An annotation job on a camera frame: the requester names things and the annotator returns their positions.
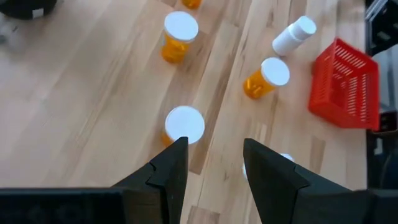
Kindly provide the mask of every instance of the red basket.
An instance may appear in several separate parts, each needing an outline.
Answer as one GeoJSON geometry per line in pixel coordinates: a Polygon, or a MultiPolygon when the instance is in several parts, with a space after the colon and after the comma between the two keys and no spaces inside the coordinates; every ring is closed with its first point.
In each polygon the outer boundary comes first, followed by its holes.
{"type": "Polygon", "coordinates": [[[379,68],[341,39],[313,65],[309,110],[342,128],[379,129],[379,68]]]}

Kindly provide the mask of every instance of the bottle cap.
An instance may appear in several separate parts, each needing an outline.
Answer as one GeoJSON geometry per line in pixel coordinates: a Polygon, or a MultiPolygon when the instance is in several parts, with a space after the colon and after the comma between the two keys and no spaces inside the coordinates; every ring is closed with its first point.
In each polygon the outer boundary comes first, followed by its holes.
{"type": "Polygon", "coordinates": [[[182,11],[171,12],[164,20],[164,29],[173,39],[190,42],[199,32],[198,22],[190,14],[182,11]]]}
{"type": "Polygon", "coordinates": [[[307,16],[300,17],[295,21],[290,31],[298,40],[305,40],[317,31],[317,25],[307,16]]]}
{"type": "Polygon", "coordinates": [[[244,165],[244,162],[243,162],[243,166],[242,166],[242,171],[243,171],[243,177],[244,177],[246,180],[248,180],[248,175],[247,175],[247,173],[246,173],[246,166],[244,165]]]}
{"type": "Polygon", "coordinates": [[[262,77],[273,86],[283,86],[290,79],[288,66],[279,58],[271,57],[261,63],[262,77]]]}
{"type": "Polygon", "coordinates": [[[186,136],[188,137],[188,144],[193,144],[203,136],[205,120],[195,108],[178,106],[167,115],[165,131],[172,141],[186,136]]]}
{"type": "Polygon", "coordinates": [[[293,157],[292,157],[291,155],[289,155],[289,154],[281,153],[281,156],[283,156],[283,157],[285,157],[286,159],[288,159],[288,160],[294,162],[293,157]]]}

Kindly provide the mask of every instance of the black object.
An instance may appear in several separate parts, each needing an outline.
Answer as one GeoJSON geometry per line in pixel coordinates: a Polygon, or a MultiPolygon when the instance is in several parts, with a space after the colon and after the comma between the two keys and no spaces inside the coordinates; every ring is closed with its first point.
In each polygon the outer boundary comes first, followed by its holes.
{"type": "Polygon", "coordinates": [[[398,191],[351,191],[244,141],[249,185],[263,223],[396,223],[398,191]]]}
{"type": "Polygon", "coordinates": [[[31,20],[50,14],[57,0],[8,0],[0,4],[0,12],[6,16],[31,20]]]}
{"type": "Polygon", "coordinates": [[[398,137],[397,111],[387,111],[380,114],[380,128],[373,131],[376,136],[398,137]]]}
{"type": "Polygon", "coordinates": [[[369,7],[374,0],[365,0],[365,6],[369,7]]]}
{"type": "Polygon", "coordinates": [[[0,0],[0,5],[5,3],[5,2],[8,2],[8,1],[10,1],[10,0],[0,0]]]}
{"type": "MultiPolygon", "coordinates": [[[[2,189],[0,223],[178,224],[187,161],[188,138],[180,138],[107,189],[2,189]]],[[[244,162],[263,223],[396,223],[398,191],[352,192],[252,139],[244,162]]]]}
{"type": "Polygon", "coordinates": [[[188,175],[180,138],[107,189],[2,189],[0,223],[180,223],[188,175]]]}
{"type": "Polygon", "coordinates": [[[373,14],[366,17],[367,53],[371,56],[398,44],[398,3],[384,0],[373,14]]]}
{"type": "Polygon", "coordinates": [[[374,133],[367,130],[366,154],[368,162],[368,187],[398,190],[397,133],[374,133]]]}

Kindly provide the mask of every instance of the wood grain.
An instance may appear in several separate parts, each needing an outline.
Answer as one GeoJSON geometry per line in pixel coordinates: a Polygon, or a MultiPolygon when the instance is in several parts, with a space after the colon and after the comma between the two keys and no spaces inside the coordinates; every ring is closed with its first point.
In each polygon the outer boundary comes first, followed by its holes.
{"type": "Polygon", "coordinates": [[[188,224],[218,224],[219,213],[215,213],[196,206],[191,207],[188,224]]]}
{"type": "Polygon", "coordinates": [[[17,46],[0,50],[0,186],[113,185],[164,149],[167,113],[192,105],[206,130],[190,146],[182,223],[260,223],[242,176],[244,138],[365,188],[365,132],[307,109],[312,62],[335,35],[364,49],[363,17],[362,0],[203,0],[196,11],[180,0],[86,0],[10,21],[17,46]],[[175,10],[200,26],[179,65],[160,56],[164,17],[175,10]],[[304,14],[318,32],[282,58],[289,84],[246,97],[244,79],[275,57],[272,40],[304,14]]]}

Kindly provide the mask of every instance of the orange pill bottle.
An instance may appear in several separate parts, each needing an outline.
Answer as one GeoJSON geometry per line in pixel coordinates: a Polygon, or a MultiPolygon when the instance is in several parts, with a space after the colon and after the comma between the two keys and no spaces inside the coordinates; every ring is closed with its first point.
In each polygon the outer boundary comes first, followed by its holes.
{"type": "Polygon", "coordinates": [[[170,63],[181,62],[198,35],[198,23],[186,12],[171,12],[165,18],[164,31],[163,58],[170,63]]]}
{"type": "Polygon", "coordinates": [[[182,0],[182,4],[189,9],[199,8],[201,0],[182,0]]]}
{"type": "Polygon", "coordinates": [[[285,62],[271,57],[265,59],[261,63],[261,68],[244,81],[243,90],[248,97],[258,99],[272,90],[286,85],[289,79],[290,71],[285,62]]]}

